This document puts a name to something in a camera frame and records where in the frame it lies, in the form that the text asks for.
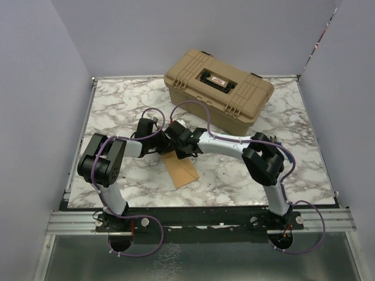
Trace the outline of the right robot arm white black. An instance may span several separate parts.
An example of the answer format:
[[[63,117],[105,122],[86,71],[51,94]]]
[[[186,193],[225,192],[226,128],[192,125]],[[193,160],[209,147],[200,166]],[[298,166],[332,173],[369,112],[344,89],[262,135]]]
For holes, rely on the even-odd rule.
[[[213,133],[207,128],[190,131],[178,121],[173,121],[165,129],[165,134],[178,159],[214,153],[242,160],[251,178],[264,188],[270,224],[276,229],[289,224],[292,207],[282,185],[285,158],[281,145],[260,132],[252,137],[239,137]]]

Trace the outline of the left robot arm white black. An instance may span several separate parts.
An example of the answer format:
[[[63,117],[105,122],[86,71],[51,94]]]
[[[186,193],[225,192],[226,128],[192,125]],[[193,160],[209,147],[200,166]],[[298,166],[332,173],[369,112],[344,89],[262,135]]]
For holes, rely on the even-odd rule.
[[[172,145],[153,119],[138,121],[134,139],[107,137],[95,133],[77,165],[77,173],[97,191],[103,211],[110,215],[109,224],[117,231],[129,226],[129,216],[125,213],[128,203],[122,197],[117,183],[124,157],[139,158],[151,153],[164,154],[172,150]]]

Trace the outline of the brown paper envelope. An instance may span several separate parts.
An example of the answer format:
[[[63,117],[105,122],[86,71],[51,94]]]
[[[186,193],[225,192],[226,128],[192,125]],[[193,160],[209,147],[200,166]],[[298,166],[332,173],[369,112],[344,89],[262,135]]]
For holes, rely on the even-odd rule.
[[[161,156],[174,186],[179,189],[199,178],[199,174],[190,159],[179,160],[175,151]]]

